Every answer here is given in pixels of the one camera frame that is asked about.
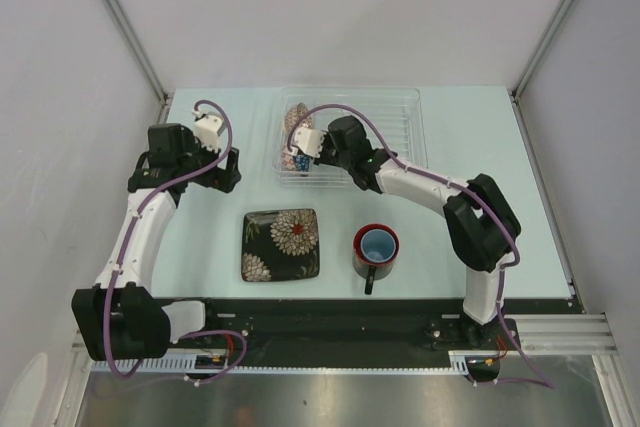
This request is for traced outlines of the light blue cup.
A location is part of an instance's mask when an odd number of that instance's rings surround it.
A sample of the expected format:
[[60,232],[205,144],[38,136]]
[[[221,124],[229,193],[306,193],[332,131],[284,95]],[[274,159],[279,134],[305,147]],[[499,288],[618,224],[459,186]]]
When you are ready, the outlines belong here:
[[372,264],[386,264],[397,253],[397,241],[394,235],[381,228],[365,232],[360,240],[360,252],[363,259]]

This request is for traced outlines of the brown patterned bowl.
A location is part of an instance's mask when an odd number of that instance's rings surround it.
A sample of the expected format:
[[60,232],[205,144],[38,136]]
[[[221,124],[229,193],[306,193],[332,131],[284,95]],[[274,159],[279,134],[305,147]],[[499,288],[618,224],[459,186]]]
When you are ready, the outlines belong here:
[[300,121],[301,127],[313,129],[313,117],[308,115],[309,108],[303,102],[299,102],[290,107],[284,116],[283,131],[288,135],[293,127]]

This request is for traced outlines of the red black mug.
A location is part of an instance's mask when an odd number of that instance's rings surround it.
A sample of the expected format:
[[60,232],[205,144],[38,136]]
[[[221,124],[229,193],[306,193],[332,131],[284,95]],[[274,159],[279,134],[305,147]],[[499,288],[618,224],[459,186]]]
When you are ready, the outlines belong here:
[[356,232],[352,241],[352,265],[365,281],[365,295],[371,295],[375,282],[390,274],[399,250],[396,233],[386,225],[367,224]]

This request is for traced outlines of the clear wire dish rack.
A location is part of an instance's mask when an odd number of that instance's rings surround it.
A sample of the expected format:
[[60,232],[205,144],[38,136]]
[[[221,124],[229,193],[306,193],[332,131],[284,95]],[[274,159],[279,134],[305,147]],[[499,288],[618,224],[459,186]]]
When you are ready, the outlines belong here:
[[271,113],[272,170],[283,187],[287,188],[352,188],[354,183],[341,168],[312,164],[306,177],[287,175],[280,171],[280,152],[286,147],[283,131],[286,111],[303,102],[309,110],[334,104],[348,106],[359,113],[373,148],[380,148],[383,138],[390,149],[402,159],[426,167],[428,154],[422,125],[421,98],[415,88],[389,87],[285,87],[276,95]]

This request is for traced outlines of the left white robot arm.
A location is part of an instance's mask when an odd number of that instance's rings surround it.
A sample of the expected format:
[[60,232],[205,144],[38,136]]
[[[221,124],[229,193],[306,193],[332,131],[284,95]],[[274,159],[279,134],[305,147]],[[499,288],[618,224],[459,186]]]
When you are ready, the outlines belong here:
[[162,304],[149,289],[162,238],[187,187],[229,193],[241,179],[238,150],[220,145],[227,128],[221,116],[204,114],[192,127],[148,129],[148,148],[128,180],[126,214],[112,253],[94,285],[77,290],[71,301],[93,360],[160,358],[185,335],[202,347],[219,339],[221,323],[206,313],[204,302]]

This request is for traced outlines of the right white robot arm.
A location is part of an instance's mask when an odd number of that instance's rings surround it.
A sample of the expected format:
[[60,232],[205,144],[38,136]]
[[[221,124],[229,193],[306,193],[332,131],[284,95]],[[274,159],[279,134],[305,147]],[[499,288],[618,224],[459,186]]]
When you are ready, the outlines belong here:
[[329,124],[316,162],[343,169],[364,191],[400,197],[441,215],[454,253],[467,268],[462,338],[473,348],[496,338],[504,270],[520,260],[521,225],[492,177],[457,181],[400,159],[385,143],[375,149],[353,115]]

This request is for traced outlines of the blue patterned bowl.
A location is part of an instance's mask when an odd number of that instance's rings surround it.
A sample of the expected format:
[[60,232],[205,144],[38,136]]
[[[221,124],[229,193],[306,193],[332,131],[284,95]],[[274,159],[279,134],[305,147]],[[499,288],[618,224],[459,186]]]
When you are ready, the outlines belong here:
[[280,152],[280,171],[287,175],[298,175],[306,177],[313,164],[313,158],[304,154],[293,154],[286,147],[283,147]]

